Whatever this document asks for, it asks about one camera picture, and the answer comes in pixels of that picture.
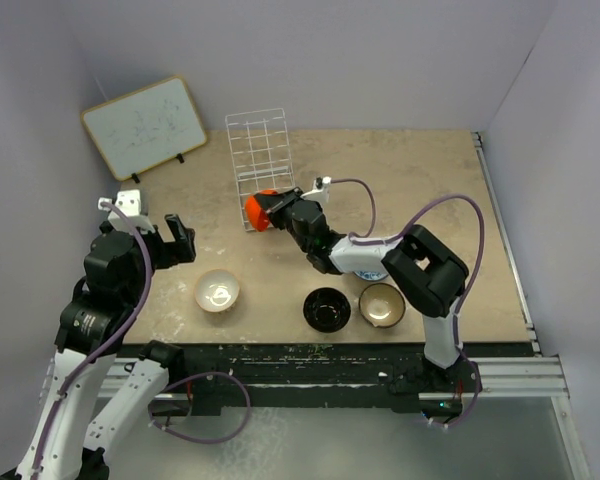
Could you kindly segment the white wire dish rack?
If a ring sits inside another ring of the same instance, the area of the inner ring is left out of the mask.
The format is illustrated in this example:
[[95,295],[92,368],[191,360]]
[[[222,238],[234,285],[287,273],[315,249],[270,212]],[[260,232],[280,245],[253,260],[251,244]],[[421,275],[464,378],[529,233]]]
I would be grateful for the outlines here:
[[283,108],[233,113],[225,116],[225,127],[241,221],[249,232],[246,203],[251,195],[296,186],[286,115]]

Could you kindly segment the blue and white bowl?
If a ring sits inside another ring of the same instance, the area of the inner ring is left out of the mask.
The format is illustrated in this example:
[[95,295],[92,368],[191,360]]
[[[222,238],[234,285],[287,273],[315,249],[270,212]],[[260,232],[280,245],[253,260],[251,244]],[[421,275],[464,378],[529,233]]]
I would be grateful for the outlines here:
[[355,275],[368,282],[378,282],[384,280],[388,274],[382,272],[372,272],[372,271],[356,271]]

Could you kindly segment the black glossy bowl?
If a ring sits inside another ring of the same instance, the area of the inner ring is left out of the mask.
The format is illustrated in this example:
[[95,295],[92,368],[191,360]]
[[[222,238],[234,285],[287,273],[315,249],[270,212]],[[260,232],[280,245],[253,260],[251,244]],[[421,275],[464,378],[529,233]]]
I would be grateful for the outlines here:
[[302,311],[311,328],[321,333],[335,333],[349,322],[351,305],[339,290],[322,287],[307,295]]

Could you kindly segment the brown patterned bowl cream inside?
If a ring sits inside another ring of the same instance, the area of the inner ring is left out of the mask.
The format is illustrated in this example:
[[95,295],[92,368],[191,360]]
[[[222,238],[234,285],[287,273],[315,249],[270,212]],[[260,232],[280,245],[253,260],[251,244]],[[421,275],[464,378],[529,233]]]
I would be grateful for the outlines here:
[[358,308],[367,323],[381,329],[399,324],[407,310],[400,291],[385,283],[368,286],[358,299]]

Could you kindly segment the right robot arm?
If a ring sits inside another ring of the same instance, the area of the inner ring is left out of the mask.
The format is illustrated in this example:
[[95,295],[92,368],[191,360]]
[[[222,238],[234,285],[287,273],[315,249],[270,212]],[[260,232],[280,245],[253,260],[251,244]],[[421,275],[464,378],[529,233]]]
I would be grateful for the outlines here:
[[408,303],[423,318],[426,383],[447,391],[460,379],[456,361],[462,353],[458,315],[476,272],[441,240],[417,221],[435,206],[464,200],[475,210],[479,222],[476,267],[484,252],[484,218],[477,203],[464,194],[445,195],[423,207],[403,230],[385,238],[361,239],[340,234],[327,224],[319,202],[298,188],[277,193],[263,191],[246,201],[247,218],[257,231],[272,226],[287,231],[307,260],[323,274],[375,272],[388,275]]

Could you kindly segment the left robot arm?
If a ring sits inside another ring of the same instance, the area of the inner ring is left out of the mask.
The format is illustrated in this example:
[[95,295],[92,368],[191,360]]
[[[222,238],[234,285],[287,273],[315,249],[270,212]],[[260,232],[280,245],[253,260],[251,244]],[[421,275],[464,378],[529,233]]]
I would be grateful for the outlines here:
[[25,456],[5,479],[106,479],[114,457],[153,398],[186,378],[181,348],[151,341],[100,412],[101,386],[124,336],[147,300],[158,269],[196,258],[195,232],[179,216],[165,221],[174,239],[156,229],[124,232],[107,220],[84,259],[84,276],[60,315],[49,392]]

